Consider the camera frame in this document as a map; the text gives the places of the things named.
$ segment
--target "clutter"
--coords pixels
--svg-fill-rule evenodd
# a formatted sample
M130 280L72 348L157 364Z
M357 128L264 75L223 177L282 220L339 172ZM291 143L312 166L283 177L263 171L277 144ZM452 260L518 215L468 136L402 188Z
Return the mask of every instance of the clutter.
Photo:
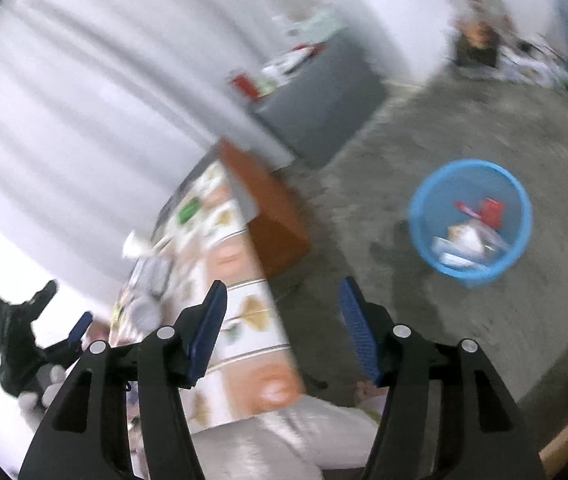
M520 36L502 0L466 2L468 11L459 16L453 39L459 74L568 88L562 56L542 36Z
M159 298L166 290L173 262L163 256L140 258L130 278L128 286Z
M485 198L482 202L482 209L479 214L474 212L463 202L455 202L455 205L462 213L481 220L491 229L497 230L502 227L502 213L504 211L504 204L502 202L498 202L492 198Z
M128 304L128 318L139 333L148 335L162 324L162 309L153 298L140 294Z
M260 98L259 90L245 73L231 74L230 82L240 94L248 97L251 101L257 101Z
M495 221L496 218L499 220L504 205L496 200L487 200L490 200L488 218L491 221ZM483 209L486 208L487 200L484 201ZM446 266L459 269L486 269L497 256L508 250L509 245L494 229L478 219L480 215L461 202L456 202L456 206L474 218L450 226L448 239L434 237L431 250ZM495 216L496 211L499 211L498 217Z
M241 94L256 102L288 84L298 74L299 68L325 47L323 43L298 44L290 51L271 59L256 78L241 73L232 76L230 81Z

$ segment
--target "items on floor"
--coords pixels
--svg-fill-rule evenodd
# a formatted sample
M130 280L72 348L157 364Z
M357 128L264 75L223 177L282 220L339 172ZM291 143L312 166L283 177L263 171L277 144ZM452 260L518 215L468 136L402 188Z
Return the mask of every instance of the items on floor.
M250 155L218 144L160 213L152 240L131 235L138 257L113 316L110 343L141 341L202 302L214 280L228 306L206 375L180 396L192 433L280 410L299 400L302 381L266 278L308 251L286 189ZM128 394L134 463L146 470L137 387Z
M467 0L460 16L454 65L461 75L568 88L565 60L542 36L519 37L502 0Z

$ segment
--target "trash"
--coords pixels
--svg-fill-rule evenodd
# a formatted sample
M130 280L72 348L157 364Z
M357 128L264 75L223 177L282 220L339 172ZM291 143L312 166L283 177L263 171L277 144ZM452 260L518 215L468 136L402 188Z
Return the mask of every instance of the trash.
M495 218L499 219L504 204L492 199L487 199L484 203L488 206L490 219L493 221ZM474 218L450 226L448 239L434 237L431 250L446 266L459 269L485 269L487 264L490 264L502 251L508 250L509 245L494 229L478 219L480 215L461 202L456 202L456 206Z
M455 202L456 207L462 212L477 220L481 220L491 229L499 229L502 227L502 213L504 212L504 204L493 198L485 198L482 202L480 213L476 213L463 202Z
M279 86L288 83L292 73L314 52L313 46L297 46L290 52L272 59L262 68L262 74Z
M251 101L257 101L260 98L260 92L255 87L255 83L245 73L232 73L229 82L245 97Z
M467 216L456 206L458 201L462 209L470 206L469 210L480 214L485 199L504 204L500 218L503 227L499 231ZM431 174L416 190L408 211L411 240L420 256L438 272L467 288L485 286L513 266L528 244L532 216L532 205L520 181L497 164L477 159L455 160ZM449 229L455 237L460 226L475 229L484 246L479 257L477 246L473 245L476 238L461 238L471 240L475 251L469 253L449 237ZM451 255L471 262L472 266L450 258Z
M272 94L278 89L278 84L273 81L270 77L261 75L255 79L255 85L257 86L257 91L260 94L260 99Z
M503 0L465 0L452 35L456 72L469 78L566 88L568 70L561 32L518 33ZM554 48L547 38L554 38Z

